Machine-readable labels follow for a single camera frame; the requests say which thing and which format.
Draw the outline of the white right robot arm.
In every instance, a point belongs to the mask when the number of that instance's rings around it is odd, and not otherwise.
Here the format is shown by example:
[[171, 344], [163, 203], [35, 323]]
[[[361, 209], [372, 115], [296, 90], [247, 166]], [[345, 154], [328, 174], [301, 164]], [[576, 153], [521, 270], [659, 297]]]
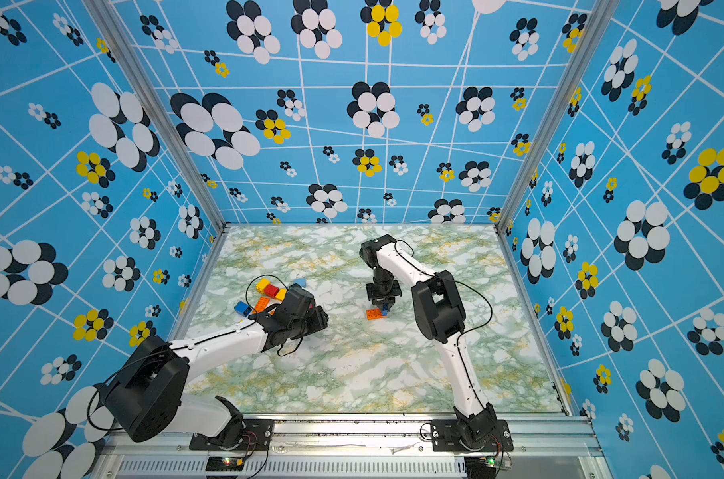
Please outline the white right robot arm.
[[500, 435], [497, 414], [485, 395], [464, 336], [466, 310], [455, 277], [435, 271], [403, 251], [390, 235], [362, 243], [359, 255], [373, 271], [368, 299], [385, 315], [397, 297], [410, 291], [415, 323], [443, 362], [453, 391], [459, 437], [464, 447], [479, 450]]

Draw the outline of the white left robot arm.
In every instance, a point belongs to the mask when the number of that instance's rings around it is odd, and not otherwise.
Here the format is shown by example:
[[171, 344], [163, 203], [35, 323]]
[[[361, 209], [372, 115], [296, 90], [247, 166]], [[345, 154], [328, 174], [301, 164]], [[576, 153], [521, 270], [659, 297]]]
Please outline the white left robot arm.
[[246, 437], [243, 414], [228, 399], [186, 394], [188, 383], [243, 356], [300, 341], [328, 327], [328, 314], [300, 285], [281, 303], [253, 313], [243, 325], [196, 338], [167, 342], [151, 336], [138, 346], [92, 403], [112, 414], [132, 441], [160, 433], [188, 433], [214, 448], [232, 450]]

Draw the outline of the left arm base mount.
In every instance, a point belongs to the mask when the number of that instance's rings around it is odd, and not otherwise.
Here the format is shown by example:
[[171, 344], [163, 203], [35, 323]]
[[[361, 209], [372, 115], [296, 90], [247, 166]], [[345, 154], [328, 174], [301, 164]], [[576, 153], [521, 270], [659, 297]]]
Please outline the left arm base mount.
[[190, 441], [192, 451], [266, 451], [270, 447], [275, 421], [246, 418], [234, 421], [215, 437], [194, 435]]

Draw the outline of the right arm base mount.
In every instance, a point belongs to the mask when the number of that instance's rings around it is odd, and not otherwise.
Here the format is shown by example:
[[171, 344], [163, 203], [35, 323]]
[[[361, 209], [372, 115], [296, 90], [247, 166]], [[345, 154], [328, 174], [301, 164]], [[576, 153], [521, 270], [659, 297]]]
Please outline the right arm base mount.
[[429, 439], [436, 452], [512, 452], [515, 449], [509, 424], [503, 419], [479, 426], [457, 419], [434, 419]]

